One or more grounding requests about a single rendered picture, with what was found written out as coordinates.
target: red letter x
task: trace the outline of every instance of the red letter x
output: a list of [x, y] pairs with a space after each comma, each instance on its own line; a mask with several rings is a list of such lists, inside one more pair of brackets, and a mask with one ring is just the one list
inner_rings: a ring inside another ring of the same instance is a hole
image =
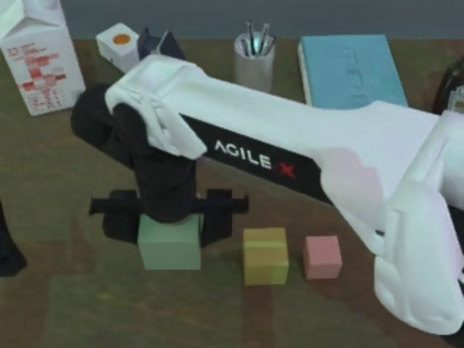
[[293, 165], [287, 165], [284, 162], [280, 162], [278, 164], [278, 167], [281, 169], [281, 175], [286, 175], [289, 178], [295, 177], [295, 174], [293, 173], [293, 169], [294, 169]]

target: gray background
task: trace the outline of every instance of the gray background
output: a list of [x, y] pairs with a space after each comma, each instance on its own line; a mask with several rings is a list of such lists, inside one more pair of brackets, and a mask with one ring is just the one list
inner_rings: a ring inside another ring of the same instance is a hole
[[93, 38], [116, 22], [178, 38], [232, 38], [254, 20], [284, 38], [385, 33], [390, 38], [464, 36], [464, 0], [62, 0], [72, 36]]

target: white carton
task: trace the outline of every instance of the white carton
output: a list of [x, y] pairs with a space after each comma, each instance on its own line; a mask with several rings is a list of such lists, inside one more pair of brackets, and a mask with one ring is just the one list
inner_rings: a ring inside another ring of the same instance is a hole
[[122, 23], [96, 36], [100, 55], [123, 73], [139, 63], [137, 40], [138, 34]]
[[0, 0], [0, 48], [31, 116], [73, 107], [86, 88], [59, 0]]

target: pink cube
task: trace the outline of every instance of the pink cube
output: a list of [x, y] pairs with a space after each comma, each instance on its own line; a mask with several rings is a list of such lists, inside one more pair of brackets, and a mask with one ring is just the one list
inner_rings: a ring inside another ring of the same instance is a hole
[[304, 243], [306, 279], [334, 279], [341, 270], [341, 253], [337, 236], [308, 236]]

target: small white box with orange circle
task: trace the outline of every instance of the small white box with orange circle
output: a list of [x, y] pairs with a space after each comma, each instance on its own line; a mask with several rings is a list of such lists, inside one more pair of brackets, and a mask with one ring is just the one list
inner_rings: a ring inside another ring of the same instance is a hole
[[123, 73], [138, 62], [138, 34], [127, 25], [118, 23], [96, 36], [99, 53]]

